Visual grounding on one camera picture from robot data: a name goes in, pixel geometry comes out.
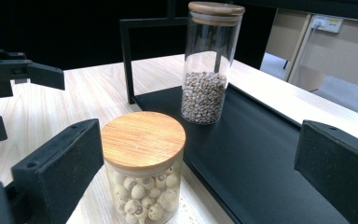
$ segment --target tall glass jar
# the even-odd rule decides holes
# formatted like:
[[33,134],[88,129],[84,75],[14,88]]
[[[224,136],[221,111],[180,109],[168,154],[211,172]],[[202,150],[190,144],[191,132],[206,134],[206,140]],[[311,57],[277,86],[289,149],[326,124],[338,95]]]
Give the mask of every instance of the tall glass jar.
[[167,222],[179,205],[186,134],[175,119],[135,112],[102,129],[115,213],[127,224]]
[[220,119],[244,7],[190,2],[182,117],[198,124]]

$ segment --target black metal frame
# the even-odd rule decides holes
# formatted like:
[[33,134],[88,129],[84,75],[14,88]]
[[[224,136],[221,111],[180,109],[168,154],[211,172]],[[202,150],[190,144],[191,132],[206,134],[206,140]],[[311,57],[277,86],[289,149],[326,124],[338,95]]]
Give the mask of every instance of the black metal frame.
[[176,0],[168,0],[167,18],[120,20],[121,48],[126,75],[127,97],[130,105],[135,104],[131,66],[130,28],[186,25],[187,17],[175,18]]

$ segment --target glass jar with wooden lid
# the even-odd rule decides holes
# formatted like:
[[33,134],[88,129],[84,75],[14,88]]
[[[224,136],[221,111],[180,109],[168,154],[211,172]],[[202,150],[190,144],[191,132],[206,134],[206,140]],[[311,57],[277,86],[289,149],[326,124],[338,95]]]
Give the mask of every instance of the glass jar with wooden lid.
[[198,124],[220,119],[244,7],[190,2],[182,117]]
[[186,134],[175,119],[134,112],[102,129],[113,206],[124,223],[165,223],[179,205]]

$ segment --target light wood table surface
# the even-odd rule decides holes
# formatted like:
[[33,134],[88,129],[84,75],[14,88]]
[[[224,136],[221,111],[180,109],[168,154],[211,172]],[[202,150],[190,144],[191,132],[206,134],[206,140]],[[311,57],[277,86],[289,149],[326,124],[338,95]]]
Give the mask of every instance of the light wood table surface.
[[[182,84],[184,55],[132,63],[135,95]],[[0,142],[0,181],[10,168],[73,123],[99,119],[101,128],[123,114],[139,111],[127,103],[123,63],[64,71],[65,91],[19,84],[0,99],[8,139]],[[234,62],[230,82],[285,116],[324,122],[358,137],[358,113],[328,102],[246,64]],[[119,223],[114,217],[104,167],[91,181],[68,223]],[[178,212],[168,223],[232,223],[205,187],[184,167]]]

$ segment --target power socket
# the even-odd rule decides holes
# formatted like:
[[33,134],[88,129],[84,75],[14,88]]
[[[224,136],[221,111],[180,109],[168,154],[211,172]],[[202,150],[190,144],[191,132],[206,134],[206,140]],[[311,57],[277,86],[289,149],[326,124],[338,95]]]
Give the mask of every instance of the power socket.
[[323,30],[331,33],[339,33],[343,19],[338,17],[330,17],[325,15],[315,15],[312,21],[312,28]]

